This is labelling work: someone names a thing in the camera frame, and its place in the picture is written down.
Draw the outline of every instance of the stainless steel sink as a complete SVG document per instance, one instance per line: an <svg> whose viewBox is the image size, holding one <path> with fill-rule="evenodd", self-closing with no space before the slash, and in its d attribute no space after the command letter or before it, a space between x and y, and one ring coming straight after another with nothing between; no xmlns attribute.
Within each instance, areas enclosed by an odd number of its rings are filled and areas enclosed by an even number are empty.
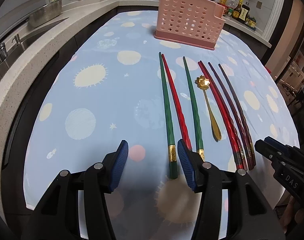
<svg viewBox="0 0 304 240"><path fill-rule="evenodd" d="M62 21L66 20L62 19L51 24L48 24L44 27L41 27L34 32L29 33L25 37L22 38L22 42L18 45L14 45L7 52L7 58L5 61L0 61L0 80L4 77L8 69L13 65L13 63L18 59L18 57L29 47L32 45L34 41L36 41L39 37L41 37L44 33L52 29L54 26L58 25Z"/></svg>

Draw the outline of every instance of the light switch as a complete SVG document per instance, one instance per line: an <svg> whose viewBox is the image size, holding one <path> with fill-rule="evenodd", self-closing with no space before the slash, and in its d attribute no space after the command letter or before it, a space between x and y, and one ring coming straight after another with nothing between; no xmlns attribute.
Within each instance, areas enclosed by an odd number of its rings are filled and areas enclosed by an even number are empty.
<svg viewBox="0 0 304 240"><path fill-rule="evenodd" d="M257 7L258 9L261 9L261 8L262 8L262 2L259 2L259 1L258 1L258 2L256 3L256 7Z"/></svg>

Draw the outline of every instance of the table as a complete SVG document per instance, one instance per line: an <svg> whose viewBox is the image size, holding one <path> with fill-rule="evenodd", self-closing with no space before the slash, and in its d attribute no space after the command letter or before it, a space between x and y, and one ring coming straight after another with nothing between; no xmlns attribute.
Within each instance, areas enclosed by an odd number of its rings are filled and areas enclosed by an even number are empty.
<svg viewBox="0 0 304 240"><path fill-rule="evenodd" d="M117 239L191 238L201 196L187 186L179 160L178 179L168 178L159 51L171 69L193 150L195 134L183 56L193 79L202 74L197 62L210 61L228 87L218 67L222 64L244 109L253 142L272 136L299 146L281 93L244 42L224 30L214 51L157 40L153 37L156 19L156 11L116 15L61 70L40 109L26 152L23 188L28 208L34 209L61 170L86 170L125 139L129 155L119 187L106 195ZM180 128L168 90L178 141ZM212 136L203 92L196 86L194 90L206 160L220 169L235 171L230 142L212 93L208 91L207 95L221 129L219 142ZM273 179L270 162L258 153L256 160L257 166L249 173L274 206L284 188ZM81 235L87 237L82 192L79 195ZM227 203L224 191L221 237L226 233Z"/></svg>

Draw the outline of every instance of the pink plastic basket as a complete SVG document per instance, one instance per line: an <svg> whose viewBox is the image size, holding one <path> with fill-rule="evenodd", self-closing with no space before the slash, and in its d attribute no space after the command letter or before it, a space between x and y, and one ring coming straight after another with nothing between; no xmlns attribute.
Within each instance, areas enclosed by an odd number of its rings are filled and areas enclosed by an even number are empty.
<svg viewBox="0 0 304 240"><path fill-rule="evenodd" d="M160 0L154 37L214 50L224 7L210 0Z"/></svg>

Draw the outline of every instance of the white countertop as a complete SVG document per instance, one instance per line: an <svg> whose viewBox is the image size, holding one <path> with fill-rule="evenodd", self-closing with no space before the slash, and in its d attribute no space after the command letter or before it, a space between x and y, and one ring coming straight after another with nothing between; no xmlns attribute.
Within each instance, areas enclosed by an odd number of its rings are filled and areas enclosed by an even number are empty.
<svg viewBox="0 0 304 240"><path fill-rule="evenodd" d="M269 47L269 48L272 47L272 45L268 41L263 39L260 34L251 30L249 27L246 27L244 24L238 22L237 20L235 20L231 17L223 17L223 19L225 19L226 24L228 24L234 28L237 28L238 30L240 30L242 32L245 32L246 34L248 34L248 35L252 36L253 38L257 39L258 41L262 42L267 47Z"/></svg>
<svg viewBox="0 0 304 240"><path fill-rule="evenodd" d="M30 85L39 72L57 51L80 30L99 18L106 12L122 5L158 6L158 0L82 0L63 6L60 16L46 23L68 18L56 25L30 46L11 66L0 81L0 174L2 156L10 126L15 113ZM233 20L226 19L226 23L251 35L268 46L260 35ZM29 30L27 24L21 26L5 39L7 50L12 46L15 34L24 37L34 30ZM0 215L4 219L1 193Z"/></svg>

